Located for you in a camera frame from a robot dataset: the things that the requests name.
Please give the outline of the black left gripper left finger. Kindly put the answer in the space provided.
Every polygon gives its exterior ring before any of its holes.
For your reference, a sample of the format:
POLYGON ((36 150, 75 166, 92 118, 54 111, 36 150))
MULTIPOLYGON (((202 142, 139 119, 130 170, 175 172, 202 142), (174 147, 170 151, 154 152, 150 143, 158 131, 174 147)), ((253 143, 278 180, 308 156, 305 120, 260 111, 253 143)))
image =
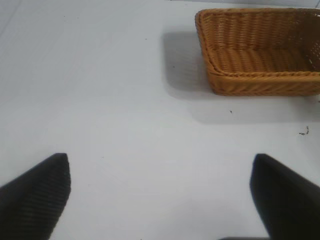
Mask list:
POLYGON ((71 193, 66 153, 55 153, 0 188, 0 238, 48 240, 71 193))

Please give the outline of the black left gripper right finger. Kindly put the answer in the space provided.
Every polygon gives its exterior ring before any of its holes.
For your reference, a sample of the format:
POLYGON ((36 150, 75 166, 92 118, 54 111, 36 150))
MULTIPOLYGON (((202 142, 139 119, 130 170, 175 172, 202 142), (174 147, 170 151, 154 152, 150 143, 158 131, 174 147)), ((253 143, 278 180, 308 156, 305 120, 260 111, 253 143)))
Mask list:
POLYGON ((320 238, 320 188, 271 156, 255 156, 250 192, 272 240, 320 238))

